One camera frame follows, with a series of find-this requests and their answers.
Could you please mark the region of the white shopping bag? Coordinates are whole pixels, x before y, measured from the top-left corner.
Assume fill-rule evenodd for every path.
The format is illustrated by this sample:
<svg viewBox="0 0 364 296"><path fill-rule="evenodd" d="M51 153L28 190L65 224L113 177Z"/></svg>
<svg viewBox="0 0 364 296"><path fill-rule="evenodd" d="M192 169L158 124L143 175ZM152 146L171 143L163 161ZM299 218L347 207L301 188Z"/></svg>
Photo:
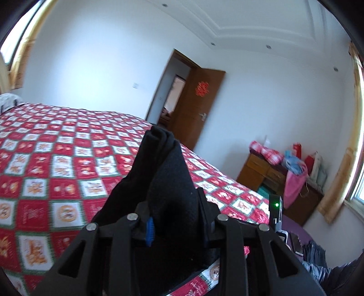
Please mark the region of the white shopping bag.
<svg viewBox="0 0 364 296"><path fill-rule="evenodd" d="M323 187L327 179L327 173L323 166L323 158L318 152L306 156L304 160L308 177L319 187Z"/></svg>

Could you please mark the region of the black pants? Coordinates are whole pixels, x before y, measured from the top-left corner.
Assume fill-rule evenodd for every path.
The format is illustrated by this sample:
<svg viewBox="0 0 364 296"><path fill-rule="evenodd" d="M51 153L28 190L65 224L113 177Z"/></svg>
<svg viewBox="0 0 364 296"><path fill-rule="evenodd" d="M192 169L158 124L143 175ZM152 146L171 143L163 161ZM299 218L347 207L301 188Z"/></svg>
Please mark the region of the black pants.
<svg viewBox="0 0 364 296"><path fill-rule="evenodd" d="M151 244L131 247L134 279L140 295L164 295L217 261L208 248L199 193L180 143L158 126L144 134L129 173L110 193L93 221L112 224L146 203L154 224Z"/></svg>

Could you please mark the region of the white patterned pillow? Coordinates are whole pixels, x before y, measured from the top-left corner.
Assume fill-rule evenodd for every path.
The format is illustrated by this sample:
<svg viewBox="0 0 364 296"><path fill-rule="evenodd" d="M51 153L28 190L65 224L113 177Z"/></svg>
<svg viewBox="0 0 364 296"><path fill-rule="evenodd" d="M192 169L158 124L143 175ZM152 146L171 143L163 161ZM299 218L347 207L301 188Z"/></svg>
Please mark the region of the white patterned pillow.
<svg viewBox="0 0 364 296"><path fill-rule="evenodd" d="M4 93L0 95L0 108L1 114L4 114L8 110L17 107L19 105L23 105L25 102L23 99L12 93Z"/></svg>

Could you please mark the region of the blue cloth item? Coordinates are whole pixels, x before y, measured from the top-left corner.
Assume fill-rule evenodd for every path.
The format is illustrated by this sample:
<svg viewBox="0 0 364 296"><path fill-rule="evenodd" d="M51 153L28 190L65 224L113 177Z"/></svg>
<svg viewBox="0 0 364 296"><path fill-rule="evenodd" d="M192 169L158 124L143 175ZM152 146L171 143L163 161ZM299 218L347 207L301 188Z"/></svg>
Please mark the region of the blue cloth item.
<svg viewBox="0 0 364 296"><path fill-rule="evenodd" d="M284 152L282 166L295 175L301 175L307 172L306 164L290 150Z"/></svg>

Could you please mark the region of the smartphone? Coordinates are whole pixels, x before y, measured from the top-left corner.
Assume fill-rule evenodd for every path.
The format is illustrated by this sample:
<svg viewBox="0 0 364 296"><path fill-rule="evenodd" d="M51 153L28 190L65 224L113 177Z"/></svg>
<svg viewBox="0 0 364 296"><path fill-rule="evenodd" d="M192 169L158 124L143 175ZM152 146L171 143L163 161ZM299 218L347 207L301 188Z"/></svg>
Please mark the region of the smartphone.
<svg viewBox="0 0 364 296"><path fill-rule="evenodd" d="M303 248L299 236L293 232L289 233L291 239L291 247L296 255L303 256Z"/></svg>

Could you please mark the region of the red paper door decoration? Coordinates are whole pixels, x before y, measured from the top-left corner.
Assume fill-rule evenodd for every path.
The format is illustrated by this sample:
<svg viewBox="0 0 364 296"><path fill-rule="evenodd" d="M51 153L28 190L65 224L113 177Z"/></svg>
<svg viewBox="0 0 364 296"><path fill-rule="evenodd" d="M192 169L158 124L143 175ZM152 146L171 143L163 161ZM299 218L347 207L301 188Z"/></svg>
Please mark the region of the red paper door decoration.
<svg viewBox="0 0 364 296"><path fill-rule="evenodd" d="M206 81L198 82L195 88L196 96L204 97L205 95L209 94L209 83Z"/></svg>

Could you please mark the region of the person's jeans leg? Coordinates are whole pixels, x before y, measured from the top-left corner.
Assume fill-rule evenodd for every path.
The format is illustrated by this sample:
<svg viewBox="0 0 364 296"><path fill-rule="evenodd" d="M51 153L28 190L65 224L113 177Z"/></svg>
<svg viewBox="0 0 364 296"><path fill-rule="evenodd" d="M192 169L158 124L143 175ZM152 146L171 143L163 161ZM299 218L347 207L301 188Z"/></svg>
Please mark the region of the person's jeans leg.
<svg viewBox="0 0 364 296"><path fill-rule="evenodd" d="M303 246L302 265L326 295L363 295L363 252L349 263L329 268L325 250L310 240Z"/></svg>

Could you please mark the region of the red patchwork bed cover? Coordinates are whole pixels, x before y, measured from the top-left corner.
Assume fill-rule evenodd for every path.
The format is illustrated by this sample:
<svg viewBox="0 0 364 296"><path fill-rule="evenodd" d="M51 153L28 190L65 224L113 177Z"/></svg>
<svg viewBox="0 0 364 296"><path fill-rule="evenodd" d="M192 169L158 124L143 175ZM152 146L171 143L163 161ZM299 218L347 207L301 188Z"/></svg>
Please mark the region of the red patchwork bed cover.
<svg viewBox="0 0 364 296"><path fill-rule="evenodd" d="M2 295L30 295L130 171L145 120L23 104L1 113Z"/></svg>

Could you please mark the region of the right side yellow curtain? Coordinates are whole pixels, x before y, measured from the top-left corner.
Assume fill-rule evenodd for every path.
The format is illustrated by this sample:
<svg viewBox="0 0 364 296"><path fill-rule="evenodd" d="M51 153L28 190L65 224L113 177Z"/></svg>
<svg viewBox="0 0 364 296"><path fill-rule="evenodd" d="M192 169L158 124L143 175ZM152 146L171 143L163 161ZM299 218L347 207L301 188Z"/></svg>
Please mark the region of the right side yellow curtain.
<svg viewBox="0 0 364 296"><path fill-rule="evenodd" d="M359 50L353 42L349 43L349 55L354 79L354 109L350 116L349 138L333 182L317 206L318 212L329 225L337 218L344 202L352 198L363 166L363 64Z"/></svg>

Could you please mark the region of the brown wooden door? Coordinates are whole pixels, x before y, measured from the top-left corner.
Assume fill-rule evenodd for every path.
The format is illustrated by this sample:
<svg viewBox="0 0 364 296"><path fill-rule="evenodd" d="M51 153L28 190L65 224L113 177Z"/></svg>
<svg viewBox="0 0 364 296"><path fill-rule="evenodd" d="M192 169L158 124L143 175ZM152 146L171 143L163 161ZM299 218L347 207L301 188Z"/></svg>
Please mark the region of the brown wooden door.
<svg viewBox="0 0 364 296"><path fill-rule="evenodd" d="M200 113L208 114L219 92L226 72L222 70L195 68L189 74L178 99L168 130L188 149L193 150L205 125ZM196 96L195 88L200 81L209 83L209 94Z"/></svg>

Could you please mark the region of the yellow curtain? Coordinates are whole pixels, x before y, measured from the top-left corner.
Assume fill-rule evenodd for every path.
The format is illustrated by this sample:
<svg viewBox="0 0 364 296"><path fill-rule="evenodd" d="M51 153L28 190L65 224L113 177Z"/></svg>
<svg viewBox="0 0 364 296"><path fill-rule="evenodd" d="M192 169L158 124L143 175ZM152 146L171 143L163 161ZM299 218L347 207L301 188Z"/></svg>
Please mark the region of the yellow curtain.
<svg viewBox="0 0 364 296"><path fill-rule="evenodd" d="M19 38L8 63L9 82L11 89L23 87L25 70L30 58L31 50L35 45L37 36L44 25L46 18L56 5L57 0L38 1L21 19L24 26L20 30Z"/></svg>
<svg viewBox="0 0 364 296"><path fill-rule="evenodd" d="M329 225L337 218L344 202L352 198L363 166L363 64L359 50L353 42L349 43L349 55L354 79L354 109L350 116L349 138L333 182L317 206L318 212Z"/></svg>

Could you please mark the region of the right side window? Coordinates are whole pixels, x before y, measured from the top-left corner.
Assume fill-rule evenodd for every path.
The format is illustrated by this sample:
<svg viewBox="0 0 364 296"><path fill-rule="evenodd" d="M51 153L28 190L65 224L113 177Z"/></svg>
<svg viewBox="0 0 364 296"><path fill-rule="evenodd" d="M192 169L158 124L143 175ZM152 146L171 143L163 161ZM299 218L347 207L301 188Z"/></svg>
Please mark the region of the right side window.
<svg viewBox="0 0 364 296"><path fill-rule="evenodd" d="M351 196L345 201L345 205L363 222L363 162L358 168L360 171L355 179L355 187Z"/></svg>

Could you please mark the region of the wooden dresser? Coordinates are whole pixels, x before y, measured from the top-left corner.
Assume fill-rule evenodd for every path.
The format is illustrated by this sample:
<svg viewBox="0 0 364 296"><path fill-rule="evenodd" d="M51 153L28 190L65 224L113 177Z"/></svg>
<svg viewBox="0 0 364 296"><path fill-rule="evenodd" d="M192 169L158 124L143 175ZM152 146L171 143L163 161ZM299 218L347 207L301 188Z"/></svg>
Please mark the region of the wooden dresser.
<svg viewBox="0 0 364 296"><path fill-rule="evenodd" d="M264 187L269 193L281 196L284 193L287 172L282 165L273 166L258 153L250 151L237 182L256 192L260 187ZM293 204L285 210L285 215L303 226L322 198L323 193L320 189L305 184Z"/></svg>

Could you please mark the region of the red gift bag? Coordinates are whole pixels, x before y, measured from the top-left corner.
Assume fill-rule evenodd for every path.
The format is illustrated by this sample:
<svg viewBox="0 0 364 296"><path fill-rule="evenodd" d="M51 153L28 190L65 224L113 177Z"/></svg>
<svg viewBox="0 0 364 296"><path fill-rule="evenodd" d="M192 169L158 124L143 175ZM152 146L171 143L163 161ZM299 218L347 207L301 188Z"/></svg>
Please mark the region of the red gift bag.
<svg viewBox="0 0 364 296"><path fill-rule="evenodd" d="M300 143L293 143L292 145L292 154L297 158L301 159L302 157L302 146Z"/></svg>

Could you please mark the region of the pink bag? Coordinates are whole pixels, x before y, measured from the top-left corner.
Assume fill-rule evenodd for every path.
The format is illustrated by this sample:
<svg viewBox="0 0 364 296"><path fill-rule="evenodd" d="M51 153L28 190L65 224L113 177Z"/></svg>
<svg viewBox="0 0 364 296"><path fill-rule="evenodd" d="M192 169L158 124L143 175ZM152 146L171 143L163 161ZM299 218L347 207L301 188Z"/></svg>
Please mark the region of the pink bag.
<svg viewBox="0 0 364 296"><path fill-rule="evenodd" d="M295 202L308 178L306 164L303 164L301 168L301 174L294 174L292 171L287 173L283 193L283 206L285 209L288 209Z"/></svg>

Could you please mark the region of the red plaid cloth roll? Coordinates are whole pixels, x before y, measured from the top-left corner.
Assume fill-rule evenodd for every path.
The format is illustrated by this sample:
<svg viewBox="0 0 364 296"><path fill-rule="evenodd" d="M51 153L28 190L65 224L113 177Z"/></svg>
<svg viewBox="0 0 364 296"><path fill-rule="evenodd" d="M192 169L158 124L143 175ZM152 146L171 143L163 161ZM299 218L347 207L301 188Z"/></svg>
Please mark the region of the red plaid cloth roll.
<svg viewBox="0 0 364 296"><path fill-rule="evenodd" d="M249 148L257 152L271 165L279 165L282 163L284 155L274 149L265 147L257 141L252 141Z"/></svg>

